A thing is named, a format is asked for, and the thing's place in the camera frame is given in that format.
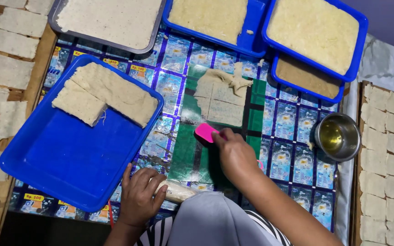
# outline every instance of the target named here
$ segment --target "work surface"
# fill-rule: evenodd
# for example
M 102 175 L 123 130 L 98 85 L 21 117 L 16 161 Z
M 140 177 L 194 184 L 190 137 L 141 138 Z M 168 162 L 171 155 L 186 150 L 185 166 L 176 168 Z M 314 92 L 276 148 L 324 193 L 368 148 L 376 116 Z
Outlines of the work surface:
M 88 53 L 106 61 L 162 94 L 165 105 L 155 127 L 134 158 L 134 170 L 152 167 L 171 179 L 201 190 L 217 190 L 244 209 L 249 202 L 230 185 L 217 167 L 216 154 L 194 137 L 203 122 L 193 97 L 197 80 L 207 68 L 233 73 L 233 64 L 243 62 L 243 76 L 253 80 L 247 89 L 242 127 L 232 127 L 254 148 L 263 172 L 281 189 L 309 210 L 331 232 L 334 229 L 336 162 L 316 148 L 311 130 L 325 115 L 338 111 L 339 105 L 320 100 L 278 85 L 267 73 L 271 57 L 262 67 L 253 59 L 196 41 L 161 25 L 150 56 L 134 55 L 97 43 L 60 36 L 51 60 L 42 96 L 54 85 L 63 70 L 80 54 Z M 226 125 L 208 122 L 220 130 Z M 119 213 L 121 186 L 111 197 L 113 219 Z M 11 196 L 10 211 L 84 221 L 109 222 L 108 207 L 95 213 L 74 208 L 17 180 Z M 171 216 L 177 205 L 165 202 L 155 219 Z

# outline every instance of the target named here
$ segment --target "hand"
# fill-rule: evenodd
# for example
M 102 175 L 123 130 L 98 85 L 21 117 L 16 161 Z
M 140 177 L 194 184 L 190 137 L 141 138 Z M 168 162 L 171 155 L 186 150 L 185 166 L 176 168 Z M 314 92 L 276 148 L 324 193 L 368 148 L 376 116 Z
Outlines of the hand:
M 145 227 L 145 223 L 157 214 L 165 199 L 167 185 L 159 189 L 154 199 L 153 194 L 160 182 L 167 177 L 154 169 L 142 168 L 130 179 L 131 170 L 132 165 L 129 163 L 123 175 L 123 193 L 118 220 L 128 226 Z
M 220 148 L 222 170 L 236 187 L 239 187 L 243 181 L 250 181 L 254 176 L 263 174 L 258 166 L 255 151 L 244 142 L 240 134 L 225 128 L 220 134 L 213 132 L 212 139 Z

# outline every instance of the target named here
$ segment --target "metal tray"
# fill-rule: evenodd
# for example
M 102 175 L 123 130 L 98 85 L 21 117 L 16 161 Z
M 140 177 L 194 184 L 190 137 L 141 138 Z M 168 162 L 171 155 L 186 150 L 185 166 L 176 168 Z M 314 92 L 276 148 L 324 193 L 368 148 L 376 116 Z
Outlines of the metal tray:
M 152 50 L 153 46 L 155 45 L 156 35 L 159 30 L 159 25 L 161 24 L 162 13 L 164 12 L 165 2 L 166 2 L 166 0 L 162 0 L 162 2 L 161 2 L 161 6 L 159 7 L 159 12 L 156 17 L 155 25 L 153 27 L 153 32 L 151 33 L 150 42 L 149 42 L 148 46 L 144 49 L 130 48 L 130 47 L 120 45 L 120 44 L 117 44 L 114 42 L 110 42 L 110 41 L 107 41 L 107 40 L 104 40 L 101 38 L 96 38 L 96 37 L 88 36 L 85 34 L 81 34 L 76 31 L 68 30 L 66 32 L 63 32 L 62 28 L 57 24 L 57 19 L 59 18 L 58 15 L 62 11 L 63 7 L 65 7 L 66 4 L 68 3 L 68 0 L 55 0 L 54 1 L 53 5 L 51 7 L 51 10 L 49 11 L 49 14 L 48 14 L 48 23 L 53 30 L 58 31 L 60 33 L 65 33 L 65 34 L 69 34 L 69 35 L 76 36 L 79 38 L 84 38 L 84 39 L 87 39 L 87 40 L 90 40 L 93 42 L 97 42 L 97 43 L 101 43 L 101 44 L 104 44 L 107 46 L 115 47 L 118 49 L 123 49 L 123 50 L 129 51 L 131 53 L 143 54 L 143 53 L 147 53 L 148 51 Z

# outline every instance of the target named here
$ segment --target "grated cassava dough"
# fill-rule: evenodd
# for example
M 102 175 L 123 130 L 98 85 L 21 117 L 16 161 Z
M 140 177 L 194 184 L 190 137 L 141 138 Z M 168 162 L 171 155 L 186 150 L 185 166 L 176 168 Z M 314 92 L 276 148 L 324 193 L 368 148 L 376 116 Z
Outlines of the grated cassava dough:
M 339 73 L 349 69 L 359 24 L 324 0 L 277 0 L 267 35 Z
M 236 45 L 247 13 L 247 0 L 174 0 L 168 20 Z
M 57 24 L 63 31 L 144 49 L 150 43 L 160 5 L 161 0 L 69 0 Z

